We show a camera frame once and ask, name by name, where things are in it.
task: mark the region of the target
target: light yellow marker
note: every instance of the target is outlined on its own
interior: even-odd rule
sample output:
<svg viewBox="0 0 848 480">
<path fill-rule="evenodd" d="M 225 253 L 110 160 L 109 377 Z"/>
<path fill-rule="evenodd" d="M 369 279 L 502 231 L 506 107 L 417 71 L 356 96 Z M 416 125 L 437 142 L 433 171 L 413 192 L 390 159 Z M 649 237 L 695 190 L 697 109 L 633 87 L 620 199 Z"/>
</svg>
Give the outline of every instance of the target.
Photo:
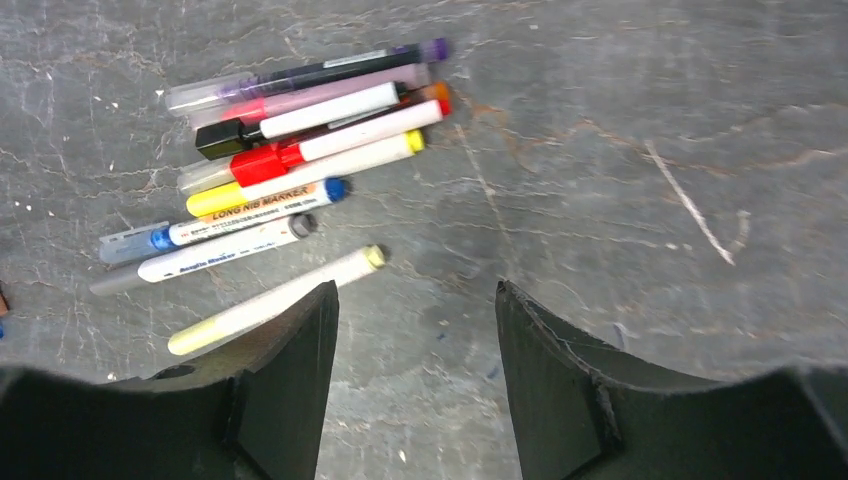
<svg viewBox="0 0 848 480">
<path fill-rule="evenodd" d="M 376 272 L 385 264 L 386 257 L 380 247 L 370 245 L 361 248 L 175 333 L 168 341 L 168 350 L 174 355 L 188 355 L 271 320 L 324 282 L 335 280 L 336 285 L 342 287 Z"/>
</svg>

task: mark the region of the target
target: pen clip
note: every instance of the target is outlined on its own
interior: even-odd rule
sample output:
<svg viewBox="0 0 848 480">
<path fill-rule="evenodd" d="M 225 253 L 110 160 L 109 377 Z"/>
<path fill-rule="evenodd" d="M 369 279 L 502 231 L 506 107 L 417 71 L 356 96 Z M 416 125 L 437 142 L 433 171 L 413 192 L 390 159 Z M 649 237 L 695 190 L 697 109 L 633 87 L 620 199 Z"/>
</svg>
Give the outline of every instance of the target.
<svg viewBox="0 0 848 480">
<path fill-rule="evenodd" d="M 133 237 L 133 236 L 141 234 L 141 233 L 156 230 L 157 228 L 167 227 L 168 225 L 170 225 L 170 223 L 168 223 L 168 222 L 153 223 L 151 225 L 147 225 L 147 226 L 144 226 L 144 227 L 133 228 L 131 230 L 127 230 L 127 231 L 124 231 L 124 232 L 115 233 L 115 234 L 112 234 L 112 235 L 106 235 L 105 237 L 100 237 L 100 241 L 104 244 L 112 243 L 112 242 L 118 242 L 118 241 L 121 241 L 121 240 L 128 238 L 128 237 Z"/>
</svg>

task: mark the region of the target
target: black marker cap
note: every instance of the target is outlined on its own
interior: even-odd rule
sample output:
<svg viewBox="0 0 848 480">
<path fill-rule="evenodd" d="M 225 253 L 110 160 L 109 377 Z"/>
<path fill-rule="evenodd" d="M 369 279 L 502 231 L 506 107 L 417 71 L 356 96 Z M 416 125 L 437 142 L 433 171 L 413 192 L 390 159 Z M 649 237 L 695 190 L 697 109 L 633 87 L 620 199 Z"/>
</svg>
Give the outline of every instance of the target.
<svg viewBox="0 0 848 480">
<path fill-rule="evenodd" d="M 258 127 L 245 127 L 238 118 L 197 129 L 194 146 L 209 160 L 229 157 L 252 149 L 264 140 Z"/>
</svg>

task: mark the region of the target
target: red marker cap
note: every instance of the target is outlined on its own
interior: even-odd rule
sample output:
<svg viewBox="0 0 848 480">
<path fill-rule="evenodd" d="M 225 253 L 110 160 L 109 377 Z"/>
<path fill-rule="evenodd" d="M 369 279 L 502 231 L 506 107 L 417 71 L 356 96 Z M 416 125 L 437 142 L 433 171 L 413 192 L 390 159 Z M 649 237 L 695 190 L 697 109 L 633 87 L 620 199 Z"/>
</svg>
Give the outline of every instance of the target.
<svg viewBox="0 0 848 480">
<path fill-rule="evenodd" d="M 249 187 L 288 173 L 289 168 L 304 162 L 298 145 L 272 143 L 233 157 L 230 172 L 242 187 Z"/>
</svg>

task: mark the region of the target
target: marker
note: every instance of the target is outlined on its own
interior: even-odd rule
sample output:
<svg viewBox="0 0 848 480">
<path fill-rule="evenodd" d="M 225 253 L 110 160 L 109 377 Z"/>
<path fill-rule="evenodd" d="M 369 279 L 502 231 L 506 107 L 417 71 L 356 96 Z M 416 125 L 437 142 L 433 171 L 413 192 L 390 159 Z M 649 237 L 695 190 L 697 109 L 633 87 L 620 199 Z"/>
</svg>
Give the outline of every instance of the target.
<svg viewBox="0 0 848 480">
<path fill-rule="evenodd" d="M 316 179 L 350 175 L 409 158 L 423 149 L 424 136 L 420 130 L 413 130 L 305 163 L 294 167 L 288 175 L 250 187 L 240 187 L 238 183 L 232 182 L 200 192 L 188 198 L 186 208 L 189 213 L 199 217 L 244 205 L 300 185 L 311 184 Z"/>
<path fill-rule="evenodd" d="M 89 287 L 95 295 L 120 293 L 150 283 L 159 283 L 186 273 L 246 257 L 257 252 L 296 242 L 313 229 L 309 217 L 296 215 L 263 223 L 247 230 L 166 253 L 135 265 L 103 274 Z"/>
<path fill-rule="evenodd" d="M 293 145 L 274 143 L 239 153 L 230 161 L 220 159 L 192 167 L 177 182 L 180 188 L 193 191 L 208 190 L 234 180 L 242 187 L 249 187 L 285 175 L 289 168 L 301 163 L 440 122 L 449 113 L 448 102 L 430 100 Z"/>
<path fill-rule="evenodd" d="M 252 126 L 266 118 L 300 110 L 301 108 L 326 102 L 327 100 L 365 90 L 366 88 L 376 87 L 387 82 L 402 83 L 410 90 L 426 87 L 433 83 L 427 65 L 416 63 L 304 90 L 274 95 L 273 97 L 248 100 L 238 105 L 224 105 L 191 112 L 188 114 L 188 123 L 191 125 L 191 128 L 197 130 L 206 125 L 213 125 L 232 118 L 238 118 L 246 126 Z"/>
<path fill-rule="evenodd" d="M 303 184 L 188 222 L 170 226 L 165 222 L 103 237 L 100 260 L 119 264 L 159 255 L 207 238 L 336 203 L 344 196 L 345 184 L 337 178 Z"/>
<path fill-rule="evenodd" d="M 255 126 L 233 118 L 198 130 L 194 146 L 209 160 L 229 157 L 283 135 L 397 105 L 406 91 L 402 84 L 389 82 L 268 118 Z"/>
<path fill-rule="evenodd" d="M 222 78 L 172 88 L 165 103 L 175 116 L 220 105 L 234 104 L 302 90 L 413 63 L 432 63 L 448 56 L 447 41 L 437 38 L 388 50 L 315 63 L 274 73 L 236 73 Z"/>
<path fill-rule="evenodd" d="M 168 340 L 174 355 L 188 355 L 230 335 L 246 333 L 288 310 L 315 287 L 331 280 L 342 287 L 383 268 L 386 257 L 371 245 L 277 288 L 251 298 L 229 310 L 179 331 Z"/>
</svg>

